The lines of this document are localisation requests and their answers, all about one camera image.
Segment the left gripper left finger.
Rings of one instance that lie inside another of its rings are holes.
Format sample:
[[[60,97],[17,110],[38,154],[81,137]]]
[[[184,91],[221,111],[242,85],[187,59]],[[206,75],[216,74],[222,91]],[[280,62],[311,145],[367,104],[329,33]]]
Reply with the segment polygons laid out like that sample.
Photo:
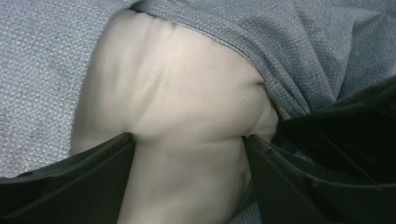
[[[62,161],[1,178],[1,223],[117,223],[134,150],[132,135],[123,133]]]

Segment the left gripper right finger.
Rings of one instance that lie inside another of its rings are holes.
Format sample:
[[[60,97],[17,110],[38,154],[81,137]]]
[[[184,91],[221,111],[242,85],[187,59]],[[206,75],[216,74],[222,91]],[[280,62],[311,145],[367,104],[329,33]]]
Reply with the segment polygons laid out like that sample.
[[[396,186],[334,172],[243,138],[264,224],[393,224]]]

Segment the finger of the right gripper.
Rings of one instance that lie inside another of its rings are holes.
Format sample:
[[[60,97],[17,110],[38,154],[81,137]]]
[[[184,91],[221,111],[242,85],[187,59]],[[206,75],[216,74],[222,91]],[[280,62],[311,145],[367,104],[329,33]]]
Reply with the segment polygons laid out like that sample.
[[[396,79],[281,123],[282,135],[311,162],[275,149],[274,172],[290,182],[333,186],[396,183]]]

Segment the patchwork and blue pillowcase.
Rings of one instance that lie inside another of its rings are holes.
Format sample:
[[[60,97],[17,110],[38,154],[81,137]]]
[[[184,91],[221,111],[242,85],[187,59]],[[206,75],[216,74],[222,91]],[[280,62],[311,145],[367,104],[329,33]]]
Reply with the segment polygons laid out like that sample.
[[[121,10],[147,13],[230,48],[285,117],[310,113],[392,75],[393,0],[3,0],[0,174],[70,153],[98,40]]]

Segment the cream white pillow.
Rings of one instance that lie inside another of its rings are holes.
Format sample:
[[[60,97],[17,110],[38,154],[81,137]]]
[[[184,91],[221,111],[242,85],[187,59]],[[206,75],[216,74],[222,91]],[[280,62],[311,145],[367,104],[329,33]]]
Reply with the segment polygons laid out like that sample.
[[[191,29],[121,10],[92,55],[70,154],[120,133],[136,149],[120,224],[223,224],[250,172],[243,136],[270,140],[278,117],[243,57]]]

